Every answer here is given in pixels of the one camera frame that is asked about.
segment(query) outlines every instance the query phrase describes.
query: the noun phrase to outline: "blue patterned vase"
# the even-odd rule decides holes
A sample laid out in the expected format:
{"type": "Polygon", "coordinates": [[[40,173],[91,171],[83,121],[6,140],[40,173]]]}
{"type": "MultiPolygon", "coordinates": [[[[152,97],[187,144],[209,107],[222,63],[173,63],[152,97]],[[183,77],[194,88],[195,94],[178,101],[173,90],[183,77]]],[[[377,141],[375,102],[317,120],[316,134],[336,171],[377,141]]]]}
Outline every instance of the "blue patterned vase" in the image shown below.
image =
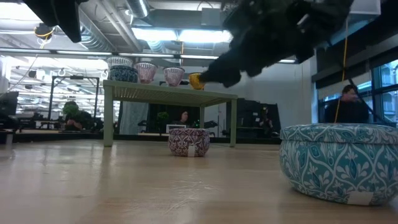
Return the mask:
{"type": "Polygon", "coordinates": [[[280,166],[303,194],[353,205],[381,205],[398,193],[398,129],[311,124],[280,133],[280,166]]]}
{"type": "Polygon", "coordinates": [[[138,71],[135,68],[131,68],[125,65],[115,65],[109,70],[109,80],[121,81],[121,82],[133,82],[138,81],[138,71]]]}

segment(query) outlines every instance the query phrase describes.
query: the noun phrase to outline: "yellow cable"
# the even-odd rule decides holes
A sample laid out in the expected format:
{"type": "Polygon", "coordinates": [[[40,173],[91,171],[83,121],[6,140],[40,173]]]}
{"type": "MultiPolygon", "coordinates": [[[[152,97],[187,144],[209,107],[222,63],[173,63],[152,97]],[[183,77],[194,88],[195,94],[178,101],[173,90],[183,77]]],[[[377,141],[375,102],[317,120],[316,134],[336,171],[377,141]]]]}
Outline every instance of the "yellow cable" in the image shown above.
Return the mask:
{"type": "MultiPolygon", "coordinates": [[[[345,39],[345,46],[344,46],[343,77],[341,78],[342,83],[344,82],[344,78],[346,76],[346,61],[347,61],[347,46],[348,46],[348,19],[349,18],[347,18],[347,21],[346,21],[346,39],[345,39]]],[[[341,98],[338,99],[336,115],[335,115],[335,123],[337,123],[338,111],[340,108],[340,101],[341,101],[341,98]]]]}
{"type": "Polygon", "coordinates": [[[48,35],[50,35],[50,34],[52,34],[53,32],[54,32],[54,30],[51,30],[50,32],[48,32],[48,33],[46,33],[46,34],[36,34],[36,27],[33,29],[33,31],[35,32],[35,35],[37,36],[37,37],[45,37],[45,36],[48,36],[48,35]]]}

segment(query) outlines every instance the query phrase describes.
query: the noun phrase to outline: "wall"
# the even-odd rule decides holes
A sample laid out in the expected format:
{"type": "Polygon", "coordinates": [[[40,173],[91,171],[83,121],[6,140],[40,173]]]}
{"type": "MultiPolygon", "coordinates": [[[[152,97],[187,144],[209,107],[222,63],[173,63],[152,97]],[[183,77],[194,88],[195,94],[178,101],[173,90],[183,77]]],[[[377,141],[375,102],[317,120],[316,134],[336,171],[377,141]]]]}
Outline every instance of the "wall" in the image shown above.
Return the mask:
{"type": "MultiPolygon", "coordinates": [[[[237,94],[240,98],[261,103],[277,103],[281,127],[295,124],[317,123],[317,93],[311,76],[316,73],[315,57],[300,65],[275,64],[265,68],[260,75],[242,80],[231,88],[222,85],[206,84],[206,91],[237,94]]],[[[226,104],[212,106],[205,110],[205,121],[217,121],[220,131],[224,128],[226,104]]]]}

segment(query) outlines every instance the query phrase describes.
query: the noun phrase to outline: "ceiling light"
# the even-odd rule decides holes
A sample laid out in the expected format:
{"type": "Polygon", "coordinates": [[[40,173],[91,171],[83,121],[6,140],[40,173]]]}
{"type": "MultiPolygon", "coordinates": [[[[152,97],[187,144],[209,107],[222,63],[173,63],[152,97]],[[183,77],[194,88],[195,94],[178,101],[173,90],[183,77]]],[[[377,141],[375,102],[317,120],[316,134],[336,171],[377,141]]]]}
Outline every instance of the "ceiling light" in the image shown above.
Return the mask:
{"type": "Polygon", "coordinates": [[[174,58],[172,54],[119,53],[124,57],[174,58]]]}
{"type": "Polygon", "coordinates": [[[177,40],[174,30],[132,28],[137,39],[146,41],[177,40]]]}
{"type": "MultiPolygon", "coordinates": [[[[50,93],[35,93],[31,91],[20,91],[19,95],[21,96],[47,96],[50,97],[50,93]]],[[[87,94],[78,94],[78,93],[54,93],[54,97],[62,97],[62,96],[75,96],[76,98],[83,99],[95,99],[95,95],[87,95],[87,94]]],[[[104,95],[98,95],[98,100],[104,100],[104,95]]]]}
{"type": "Polygon", "coordinates": [[[72,51],[72,50],[58,50],[58,54],[66,55],[95,55],[95,56],[109,56],[111,52],[90,52],[90,51],[72,51]]]}
{"type": "Polygon", "coordinates": [[[26,4],[11,2],[0,3],[0,19],[41,22],[26,4]]]}
{"type": "Polygon", "coordinates": [[[226,30],[183,30],[178,37],[180,41],[191,43],[221,43],[231,39],[232,35],[226,30]]]}
{"type": "Polygon", "coordinates": [[[68,89],[68,90],[71,90],[71,91],[80,91],[80,88],[79,88],[79,87],[73,86],[73,85],[68,85],[68,86],[67,86],[67,89],[68,89]]]}
{"type": "Polygon", "coordinates": [[[47,106],[45,105],[41,105],[41,104],[35,104],[35,105],[21,105],[23,107],[41,107],[41,108],[47,108],[47,106]]]}
{"type": "Polygon", "coordinates": [[[279,61],[279,63],[295,63],[295,62],[296,62],[295,60],[291,60],[291,59],[283,59],[283,60],[279,61]]]}
{"type": "Polygon", "coordinates": [[[11,49],[0,47],[0,52],[8,52],[8,53],[31,53],[31,54],[49,54],[49,50],[40,50],[40,49],[11,49]]]}
{"type": "Polygon", "coordinates": [[[216,60],[218,56],[203,56],[203,55],[181,55],[183,59],[207,59],[207,60],[216,60]]]}

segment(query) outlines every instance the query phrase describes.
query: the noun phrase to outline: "floor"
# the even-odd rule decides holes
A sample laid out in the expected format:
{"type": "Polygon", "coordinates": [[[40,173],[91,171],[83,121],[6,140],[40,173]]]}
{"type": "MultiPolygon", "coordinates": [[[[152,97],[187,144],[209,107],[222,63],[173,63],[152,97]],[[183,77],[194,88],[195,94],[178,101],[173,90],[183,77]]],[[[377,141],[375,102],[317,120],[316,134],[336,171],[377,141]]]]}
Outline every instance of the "floor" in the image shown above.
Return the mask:
{"type": "Polygon", "coordinates": [[[0,160],[0,223],[392,224],[384,207],[325,202],[294,192],[278,146],[211,145],[204,158],[173,157],[165,142],[15,144],[0,160]]]}

